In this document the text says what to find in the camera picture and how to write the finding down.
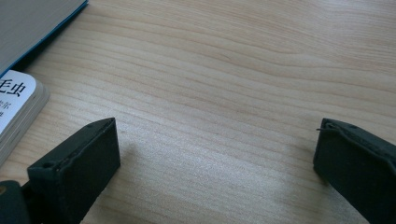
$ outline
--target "light wood surface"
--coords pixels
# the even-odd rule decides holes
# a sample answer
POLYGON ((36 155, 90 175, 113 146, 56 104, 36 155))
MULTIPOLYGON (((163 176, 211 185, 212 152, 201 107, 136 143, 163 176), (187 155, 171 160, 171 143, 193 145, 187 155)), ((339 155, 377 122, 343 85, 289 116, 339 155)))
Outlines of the light wood surface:
POLYGON ((312 169, 322 118, 396 143, 392 0, 91 0, 25 71, 49 102, 0 180, 117 120, 83 223, 367 223, 312 169))

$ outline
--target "wood grain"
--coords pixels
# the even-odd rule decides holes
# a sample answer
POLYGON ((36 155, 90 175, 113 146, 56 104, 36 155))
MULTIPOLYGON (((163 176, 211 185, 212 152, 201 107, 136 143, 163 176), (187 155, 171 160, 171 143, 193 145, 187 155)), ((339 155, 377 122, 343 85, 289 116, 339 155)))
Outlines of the wood grain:
POLYGON ((91 0, 25 71, 48 104, 0 169, 115 117, 83 223, 367 223, 312 169, 322 118, 396 143, 394 1, 91 0))

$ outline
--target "stack of paper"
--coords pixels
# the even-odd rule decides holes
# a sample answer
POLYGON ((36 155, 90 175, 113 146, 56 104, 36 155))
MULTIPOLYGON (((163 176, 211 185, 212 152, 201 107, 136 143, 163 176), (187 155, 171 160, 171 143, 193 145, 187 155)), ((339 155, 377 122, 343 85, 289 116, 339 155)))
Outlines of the stack of paper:
POLYGON ((0 79, 0 165, 44 107, 50 92, 32 76, 9 70, 0 79))

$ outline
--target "black plastic object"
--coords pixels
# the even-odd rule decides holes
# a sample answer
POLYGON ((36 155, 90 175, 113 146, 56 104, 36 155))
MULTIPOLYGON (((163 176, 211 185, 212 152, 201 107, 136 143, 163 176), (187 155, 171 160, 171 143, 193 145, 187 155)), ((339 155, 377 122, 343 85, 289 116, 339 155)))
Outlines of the black plastic object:
POLYGON ((354 125, 323 119, 314 169, 370 223, 396 224, 396 146, 354 125))
POLYGON ((0 223, 79 223, 119 167, 115 119, 91 123, 31 165, 22 188, 0 182, 0 223))

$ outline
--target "book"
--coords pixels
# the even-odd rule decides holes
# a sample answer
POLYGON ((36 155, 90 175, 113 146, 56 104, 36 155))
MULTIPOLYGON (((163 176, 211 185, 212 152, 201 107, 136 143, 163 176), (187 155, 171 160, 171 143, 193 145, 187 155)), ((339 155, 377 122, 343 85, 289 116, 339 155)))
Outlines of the book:
POLYGON ((87 3, 88 0, 2 0, 0 77, 87 3))
POLYGON ((0 166, 50 98, 32 76, 9 70, 26 62, 59 34, 88 0, 1 0, 0 166))
POLYGON ((0 165, 49 98, 48 88, 30 75, 9 70, 0 78, 0 165))

